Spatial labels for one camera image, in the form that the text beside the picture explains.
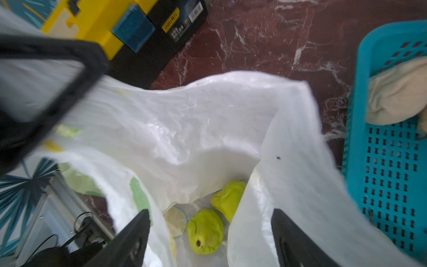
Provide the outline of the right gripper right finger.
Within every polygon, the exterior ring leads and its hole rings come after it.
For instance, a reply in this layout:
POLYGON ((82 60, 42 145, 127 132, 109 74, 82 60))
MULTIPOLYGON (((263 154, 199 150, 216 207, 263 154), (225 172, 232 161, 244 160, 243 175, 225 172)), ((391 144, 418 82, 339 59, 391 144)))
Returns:
POLYGON ((274 209, 271 227, 281 267, 338 266, 282 210, 274 209))

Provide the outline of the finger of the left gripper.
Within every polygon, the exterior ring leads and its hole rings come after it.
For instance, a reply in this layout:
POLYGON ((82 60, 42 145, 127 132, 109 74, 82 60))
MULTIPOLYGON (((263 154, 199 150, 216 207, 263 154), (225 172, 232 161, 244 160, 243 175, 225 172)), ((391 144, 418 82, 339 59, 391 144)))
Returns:
POLYGON ((1 36, 1 174, 13 171, 108 72, 95 42, 1 36))

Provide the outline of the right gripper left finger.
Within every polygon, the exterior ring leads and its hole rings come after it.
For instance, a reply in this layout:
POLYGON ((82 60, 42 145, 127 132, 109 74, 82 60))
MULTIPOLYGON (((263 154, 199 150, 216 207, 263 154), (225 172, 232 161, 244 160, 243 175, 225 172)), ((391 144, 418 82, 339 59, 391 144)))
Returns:
POLYGON ((141 267, 150 232, 150 213, 139 212, 128 225, 85 266, 141 267))

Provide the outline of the green pear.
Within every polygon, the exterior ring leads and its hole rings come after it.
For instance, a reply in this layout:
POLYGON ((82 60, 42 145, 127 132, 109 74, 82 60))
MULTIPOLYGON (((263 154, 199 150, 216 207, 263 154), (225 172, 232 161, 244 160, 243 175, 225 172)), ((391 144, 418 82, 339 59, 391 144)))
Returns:
POLYGON ((225 228, 215 211, 202 209, 189 221, 187 235, 190 246, 197 255, 210 255, 221 246, 225 228))
POLYGON ((247 183, 244 181, 229 182, 222 190, 215 193, 210 200, 211 205, 221 212, 229 223, 232 222, 238 209, 246 185, 247 183))

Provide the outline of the white lemon print bag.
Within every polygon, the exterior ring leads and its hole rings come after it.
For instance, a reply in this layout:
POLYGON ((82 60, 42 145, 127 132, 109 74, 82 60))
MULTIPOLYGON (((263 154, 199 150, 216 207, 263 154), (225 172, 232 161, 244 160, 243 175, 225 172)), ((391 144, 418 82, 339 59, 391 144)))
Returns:
POLYGON ((249 183, 228 232, 231 267, 279 265, 274 209, 343 267, 419 266, 363 217, 321 128, 304 81, 237 71, 146 91, 104 76, 31 152, 93 181, 117 232, 149 208, 145 267, 213 265, 174 254, 163 215, 234 179, 249 183))

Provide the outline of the green plastic bag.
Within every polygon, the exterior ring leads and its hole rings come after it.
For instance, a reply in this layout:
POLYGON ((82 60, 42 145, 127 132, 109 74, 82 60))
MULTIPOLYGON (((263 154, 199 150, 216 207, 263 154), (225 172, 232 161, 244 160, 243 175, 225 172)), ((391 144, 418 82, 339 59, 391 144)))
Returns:
POLYGON ((70 189, 80 194, 104 198, 102 190, 96 185, 92 178, 79 173, 67 163, 58 163, 57 165, 70 189))

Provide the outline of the teal plastic basket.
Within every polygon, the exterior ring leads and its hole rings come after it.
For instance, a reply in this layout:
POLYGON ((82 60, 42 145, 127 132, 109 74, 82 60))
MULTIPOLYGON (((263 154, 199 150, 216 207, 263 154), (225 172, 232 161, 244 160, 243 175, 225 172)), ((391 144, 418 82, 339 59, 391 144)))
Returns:
POLYGON ((349 98, 342 173, 364 216, 403 253, 427 262, 427 143, 417 117, 387 126, 366 123, 371 76, 427 54, 425 20, 383 25, 357 54, 349 98))

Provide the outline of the yellow black toolbox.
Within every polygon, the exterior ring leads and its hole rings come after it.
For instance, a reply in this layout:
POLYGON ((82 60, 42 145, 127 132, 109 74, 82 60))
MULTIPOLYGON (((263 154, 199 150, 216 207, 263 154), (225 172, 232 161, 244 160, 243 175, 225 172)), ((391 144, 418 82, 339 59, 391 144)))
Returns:
POLYGON ((98 43, 109 76, 148 89, 207 18, 205 1, 59 1, 41 31, 98 43))

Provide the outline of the white pear back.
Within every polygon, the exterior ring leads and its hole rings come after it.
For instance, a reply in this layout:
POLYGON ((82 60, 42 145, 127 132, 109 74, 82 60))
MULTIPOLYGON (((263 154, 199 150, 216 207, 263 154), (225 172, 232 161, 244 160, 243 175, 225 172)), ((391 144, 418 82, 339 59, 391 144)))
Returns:
POLYGON ((427 137, 427 58, 401 63, 370 78, 366 122, 391 125, 419 116, 417 130, 427 137))

